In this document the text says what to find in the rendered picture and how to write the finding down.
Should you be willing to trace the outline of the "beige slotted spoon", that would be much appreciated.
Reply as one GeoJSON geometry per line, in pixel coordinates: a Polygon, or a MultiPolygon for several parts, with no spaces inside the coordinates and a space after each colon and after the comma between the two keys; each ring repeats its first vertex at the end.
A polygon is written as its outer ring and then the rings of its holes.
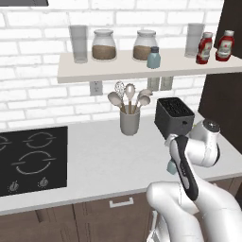
{"type": "Polygon", "coordinates": [[[131,113],[131,100],[135,94],[135,86],[132,83],[126,85],[125,95],[129,100],[129,113],[131,113]]]}

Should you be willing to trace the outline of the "grey utensil pot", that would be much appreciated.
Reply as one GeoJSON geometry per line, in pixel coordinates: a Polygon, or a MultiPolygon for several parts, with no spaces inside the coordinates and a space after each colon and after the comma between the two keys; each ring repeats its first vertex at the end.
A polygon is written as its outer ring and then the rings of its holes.
{"type": "Polygon", "coordinates": [[[131,136],[137,133],[140,124],[140,110],[129,114],[129,106],[125,106],[126,111],[120,112],[120,129],[125,135],[131,136]]]}

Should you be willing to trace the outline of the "black toaster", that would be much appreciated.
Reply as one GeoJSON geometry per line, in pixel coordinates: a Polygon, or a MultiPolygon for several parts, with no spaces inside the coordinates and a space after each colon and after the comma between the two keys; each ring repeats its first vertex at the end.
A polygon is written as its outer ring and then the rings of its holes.
{"type": "Polygon", "coordinates": [[[173,133],[186,135],[193,126],[195,114],[178,97],[158,98],[154,123],[164,137],[173,133]]]}

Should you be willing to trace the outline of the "white wall outlet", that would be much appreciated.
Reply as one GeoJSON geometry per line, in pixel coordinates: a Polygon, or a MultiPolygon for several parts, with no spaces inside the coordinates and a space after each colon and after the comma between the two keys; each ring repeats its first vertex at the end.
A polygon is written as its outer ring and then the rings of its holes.
{"type": "Polygon", "coordinates": [[[161,91],[170,91],[172,89],[173,77],[162,77],[161,91]]]}
{"type": "Polygon", "coordinates": [[[102,81],[90,82],[90,96],[94,96],[94,95],[103,95],[102,81]]]}
{"type": "Polygon", "coordinates": [[[148,78],[147,88],[152,92],[157,92],[159,90],[160,79],[159,78],[148,78]]]}

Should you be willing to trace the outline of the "beige wooden spoon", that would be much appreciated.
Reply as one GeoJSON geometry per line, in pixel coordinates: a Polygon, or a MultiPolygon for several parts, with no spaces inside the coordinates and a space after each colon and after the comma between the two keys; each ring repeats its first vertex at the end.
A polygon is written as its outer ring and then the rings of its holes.
{"type": "Polygon", "coordinates": [[[119,95],[116,92],[110,92],[108,94],[108,99],[110,100],[110,102],[114,105],[120,108],[120,110],[122,112],[126,112],[125,111],[125,107],[124,104],[121,100],[121,98],[119,97],[119,95]]]}
{"type": "Polygon", "coordinates": [[[133,112],[135,112],[137,108],[148,105],[150,103],[150,98],[147,95],[141,95],[138,102],[140,103],[140,105],[135,105],[133,112]]]}
{"type": "Polygon", "coordinates": [[[147,95],[147,96],[150,98],[150,96],[152,95],[152,92],[151,92],[149,89],[144,89],[144,90],[142,90],[142,91],[139,93],[139,95],[137,96],[137,100],[136,100],[135,105],[140,105],[140,103],[138,102],[138,100],[139,100],[139,97],[140,97],[141,95],[147,95]]]}

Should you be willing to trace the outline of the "brown cupboard door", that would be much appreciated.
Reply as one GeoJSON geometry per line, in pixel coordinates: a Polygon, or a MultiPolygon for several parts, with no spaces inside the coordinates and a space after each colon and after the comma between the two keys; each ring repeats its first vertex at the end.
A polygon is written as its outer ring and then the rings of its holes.
{"type": "Polygon", "coordinates": [[[73,207],[0,216],[0,242],[78,242],[73,207]]]}
{"type": "Polygon", "coordinates": [[[214,183],[235,196],[242,183],[242,177],[214,181],[214,183]]]}

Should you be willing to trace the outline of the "white wall shelf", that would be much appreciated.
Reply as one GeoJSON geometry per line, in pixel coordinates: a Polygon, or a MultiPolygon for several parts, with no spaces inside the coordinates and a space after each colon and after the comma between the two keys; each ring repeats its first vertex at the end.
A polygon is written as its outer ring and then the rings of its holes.
{"type": "Polygon", "coordinates": [[[157,69],[149,69],[145,61],[135,60],[131,50],[120,50],[115,60],[107,61],[94,60],[89,52],[86,63],[74,63],[73,55],[64,53],[60,55],[57,79],[58,83],[74,83],[242,72],[242,59],[231,56],[228,61],[217,61],[215,53],[213,48],[207,64],[196,64],[195,58],[184,56],[183,49],[161,49],[161,66],[157,69]]]}

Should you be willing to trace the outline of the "dark range hood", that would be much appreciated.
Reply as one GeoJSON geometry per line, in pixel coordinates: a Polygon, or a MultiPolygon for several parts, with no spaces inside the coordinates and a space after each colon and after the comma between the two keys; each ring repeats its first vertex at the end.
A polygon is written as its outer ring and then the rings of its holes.
{"type": "Polygon", "coordinates": [[[48,7],[48,0],[0,0],[0,7],[48,7]]]}

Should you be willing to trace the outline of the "brown drawer front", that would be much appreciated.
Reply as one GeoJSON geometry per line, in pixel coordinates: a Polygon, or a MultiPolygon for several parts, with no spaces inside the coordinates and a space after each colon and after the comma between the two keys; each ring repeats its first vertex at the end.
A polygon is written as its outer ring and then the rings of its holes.
{"type": "Polygon", "coordinates": [[[145,193],[98,199],[73,205],[79,242],[146,242],[151,209],[145,193]],[[110,208],[109,201],[134,204],[110,208]]]}

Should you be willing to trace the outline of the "red condiment bottle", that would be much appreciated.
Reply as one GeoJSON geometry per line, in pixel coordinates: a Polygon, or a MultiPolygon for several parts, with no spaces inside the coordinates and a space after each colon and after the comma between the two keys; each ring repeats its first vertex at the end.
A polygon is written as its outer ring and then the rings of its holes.
{"type": "Polygon", "coordinates": [[[218,48],[216,51],[217,61],[228,61],[234,46],[234,31],[225,30],[223,36],[218,42],[218,48]]]}
{"type": "Polygon", "coordinates": [[[198,54],[196,56],[197,64],[206,64],[210,57],[210,51],[212,48],[212,32],[204,32],[199,42],[198,54]]]}

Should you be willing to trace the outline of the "beige perforated skimmer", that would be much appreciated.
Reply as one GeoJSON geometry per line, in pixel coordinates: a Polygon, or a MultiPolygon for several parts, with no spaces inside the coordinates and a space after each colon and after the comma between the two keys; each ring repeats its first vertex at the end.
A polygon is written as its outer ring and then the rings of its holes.
{"type": "Polygon", "coordinates": [[[122,81],[117,81],[114,85],[114,90],[116,91],[116,93],[118,94],[118,96],[120,98],[124,97],[124,93],[125,93],[125,85],[122,81]]]}

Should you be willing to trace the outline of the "tall clear glass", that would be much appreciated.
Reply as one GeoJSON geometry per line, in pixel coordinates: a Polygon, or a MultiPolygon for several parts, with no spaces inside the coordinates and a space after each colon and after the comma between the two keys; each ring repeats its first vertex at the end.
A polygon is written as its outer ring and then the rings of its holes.
{"type": "Polygon", "coordinates": [[[194,58],[198,53],[199,41],[204,30],[204,24],[189,23],[187,27],[184,56],[194,58]]]}
{"type": "Polygon", "coordinates": [[[87,57],[87,26],[69,26],[75,63],[85,63],[87,57]]]}

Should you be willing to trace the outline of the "glass jar with brown contents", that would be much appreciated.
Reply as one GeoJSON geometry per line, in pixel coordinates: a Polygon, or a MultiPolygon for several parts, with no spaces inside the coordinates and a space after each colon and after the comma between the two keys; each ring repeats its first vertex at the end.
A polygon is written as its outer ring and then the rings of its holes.
{"type": "Polygon", "coordinates": [[[158,51],[156,32],[150,29],[138,30],[133,47],[133,58],[138,61],[146,61],[150,53],[157,53],[158,51]]]}
{"type": "Polygon", "coordinates": [[[96,29],[92,46],[92,55],[95,60],[111,61],[116,58],[116,45],[112,29],[96,29]]]}

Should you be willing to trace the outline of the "dark brown tall cabinet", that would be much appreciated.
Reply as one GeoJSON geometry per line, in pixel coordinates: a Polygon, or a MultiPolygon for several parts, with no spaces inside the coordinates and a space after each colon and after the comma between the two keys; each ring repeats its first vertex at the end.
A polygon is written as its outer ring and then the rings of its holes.
{"type": "MultiPolygon", "coordinates": [[[[242,0],[224,0],[214,47],[225,30],[234,31],[233,55],[242,60],[242,0]]],[[[216,121],[221,134],[242,154],[242,72],[207,75],[199,113],[216,121]]]]}

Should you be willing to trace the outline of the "pale teal shaker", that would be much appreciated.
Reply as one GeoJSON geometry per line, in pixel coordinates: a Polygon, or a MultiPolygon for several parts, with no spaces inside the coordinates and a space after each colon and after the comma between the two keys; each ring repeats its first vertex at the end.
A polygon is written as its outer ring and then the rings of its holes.
{"type": "Polygon", "coordinates": [[[152,46],[147,57],[147,67],[151,69],[159,68],[161,64],[161,56],[158,46],[152,46]]]}
{"type": "Polygon", "coordinates": [[[177,167],[176,164],[173,160],[170,160],[167,164],[167,168],[166,170],[171,174],[171,175],[175,175],[177,172],[177,167]]]}

